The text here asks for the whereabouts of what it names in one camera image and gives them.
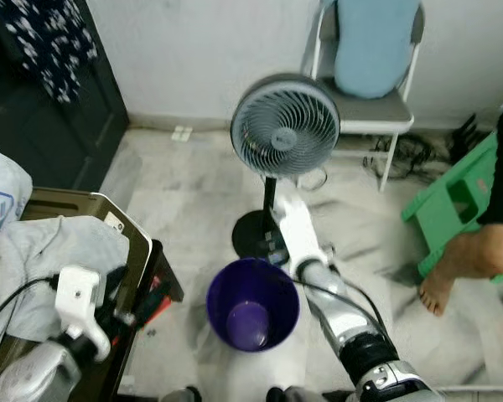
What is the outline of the brown wooden table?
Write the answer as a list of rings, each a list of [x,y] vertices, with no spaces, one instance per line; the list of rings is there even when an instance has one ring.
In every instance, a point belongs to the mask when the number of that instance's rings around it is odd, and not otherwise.
[[[118,208],[105,195],[72,190],[54,190],[53,188],[34,188],[32,195],[27,200],[22,217],[18,221],[59,217],[95,217],[128,238],[129,251],[125,264],[127,272],[122,279],[121,286],[117,289],[121,292],[134,292],[134,295],[137,296],[137,304],[148,294],[148,288],[151,287],[155,278],[171,282],[171,302],[178,302],[183,298],[182,287],[169,268],[160,242],[149,238],[148,234],[145,234],[136,222],[133,222],[121,208]],[[11,302],[14,302],[15,298],[18,298],[18,295],[33,285],[44,283],[51,290],[56,291],[53,282],[59,274],[60,272],[49,276],[49,278],[36,278],[23,283],[13,294],[3,300],[0,305],[0,314]],[[53,334],[49,338],[57,337],[61,332],[63,332],[63,326],[61,326],[59,333]],[[128,340],[118,341],[111,346],[105,360],[100,363],[95,361],[83,368],[80,372],[80,380],[69,395],[67,402],[113,402],[117,398],[122,372],[124,372],[136,336],[137,332]],[[10,336],[10,334],[3,336],[0,341],[0,374],[13,361],[33,351],[36,346],[47,340],[33,342],[25,340],[25,338]]]

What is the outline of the red box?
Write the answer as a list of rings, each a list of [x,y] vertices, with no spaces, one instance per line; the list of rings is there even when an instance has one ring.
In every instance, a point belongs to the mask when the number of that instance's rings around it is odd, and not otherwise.
[[[137,304],[134,317],[140,327],[147,326],[161,311],[171,305],[170,291],[172,284],[155,278],[148,288],[148,294]]]

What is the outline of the grey cloth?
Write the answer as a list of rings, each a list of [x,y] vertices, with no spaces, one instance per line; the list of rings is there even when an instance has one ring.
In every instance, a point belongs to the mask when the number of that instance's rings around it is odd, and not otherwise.
[[[105,276],[125,265],[128,238],[95,217],[10,222],[0,229],[0,305],[23,283],[83,265]],[[3,336],[42,342],[60,332],[55,291],[44,283],[23,291],[0,314]]]

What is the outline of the purple waste bin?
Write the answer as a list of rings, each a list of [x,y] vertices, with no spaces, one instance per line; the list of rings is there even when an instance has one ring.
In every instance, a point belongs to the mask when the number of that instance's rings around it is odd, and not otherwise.
[[[222,268],[210,283],[205,305],[222,342],[248,353],[285,342],[300,318],[293,280],[263,258],[240,258]]]

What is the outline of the person in black shorts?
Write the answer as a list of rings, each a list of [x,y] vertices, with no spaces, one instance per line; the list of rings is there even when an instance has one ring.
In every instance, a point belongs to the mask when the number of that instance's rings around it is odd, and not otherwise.
[[[455,280],[503,275],[503,114],[496,131],[494,183],[488,209],[479,218],[480,227],[453,237],[419,288],[421,302],[436,317],[444,314]]]

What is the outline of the white printed cloth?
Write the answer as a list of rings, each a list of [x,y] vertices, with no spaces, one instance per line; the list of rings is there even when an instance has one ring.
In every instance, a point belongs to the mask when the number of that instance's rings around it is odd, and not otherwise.
[[[0,153],[0,229],[22,217],[32,192],[29,173]]]

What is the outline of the black wooden door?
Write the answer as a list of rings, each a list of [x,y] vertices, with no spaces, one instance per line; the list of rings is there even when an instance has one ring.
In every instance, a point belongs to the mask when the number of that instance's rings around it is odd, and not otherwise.
[[[80,97],[60,104],[18,66],[13,37],[0,27],[0,153],[34,185],[98,191],[129,126],[127,108],[88,8],[74,0],[96,38],[99,56],[78,69]]]

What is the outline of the green plastic stool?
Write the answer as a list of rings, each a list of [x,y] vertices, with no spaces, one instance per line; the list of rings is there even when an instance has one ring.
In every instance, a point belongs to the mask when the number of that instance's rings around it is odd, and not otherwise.
[[[417,264],[423,278],[454,236],[480,229],[478,218],[488,209],[495,180],[497,146],[493,131],[402,211],[402,221],[415,222],[428,246],[428,255]]]

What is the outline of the black plastic object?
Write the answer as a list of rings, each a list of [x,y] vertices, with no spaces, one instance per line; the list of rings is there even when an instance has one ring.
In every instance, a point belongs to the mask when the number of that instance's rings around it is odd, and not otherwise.
[[[463,158],[485,137],[485,134],[482,134],[482,131],[478,129],[476,118],[476,114],[470,115],[459,129],[451,131],[449,142],[451,158],[455,158],[455,160]]]

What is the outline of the silver robot right leg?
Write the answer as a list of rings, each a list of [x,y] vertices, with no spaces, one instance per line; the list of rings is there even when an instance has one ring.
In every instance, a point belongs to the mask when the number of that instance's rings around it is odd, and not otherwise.
[[[359,402],[354,391],[319,392],[302,386],[271,387],[264,402]]]

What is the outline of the grey standing fan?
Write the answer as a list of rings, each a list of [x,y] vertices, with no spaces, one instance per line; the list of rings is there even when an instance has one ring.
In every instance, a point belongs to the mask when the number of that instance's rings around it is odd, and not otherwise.
[[[285,256],[273,217],[276,185],[319,168],[340,137],[340,115],[327,87],[297,73],[256,81],[237,103],[230,142],[241,163],[262,177],[262,206],[237,219],[231,242],[241,258]]]

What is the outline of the navy floral garment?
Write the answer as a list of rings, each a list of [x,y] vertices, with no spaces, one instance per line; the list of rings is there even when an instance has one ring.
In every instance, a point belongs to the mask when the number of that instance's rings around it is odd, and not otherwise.
[[[18,65],[61,104],[79,99],[78,70],[99,49],[75,0],[0,0],[0,31],[13,36]]]

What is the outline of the grey folding chair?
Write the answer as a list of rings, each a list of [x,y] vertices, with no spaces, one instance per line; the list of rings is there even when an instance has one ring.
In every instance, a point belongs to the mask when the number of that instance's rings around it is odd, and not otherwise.
[[[382,192],[390,180],[391,164],[400,137],[412,129],[415,122],[415,115],[410,111],[407,99],[423,42],[425,8],[417,1],[417,11],[409,23],[410,50],[405,75],[383,97],[361,99],[343,93],[334,81],[337,45],[342,38],[337,4],[339,0],[320,0],[318,11],[310,24],[308,46],[303,54],[300,72],[327,85],[328,95],[332,96],[339,107],[340,131],[344,134],[378,135],[386,138],[388,146],[383,151],[333,150],[333,157],[362,157],[366,162],[385,158],[386,163],[383,164],[381,172],[375,173],[378,191]]]

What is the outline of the light blue cushion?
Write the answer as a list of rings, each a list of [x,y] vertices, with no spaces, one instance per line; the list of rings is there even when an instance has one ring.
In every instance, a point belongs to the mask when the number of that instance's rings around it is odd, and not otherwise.
[[[337,0],[334,81],[347,95],[377,99],[401,83],[410,64],[420,0]]]

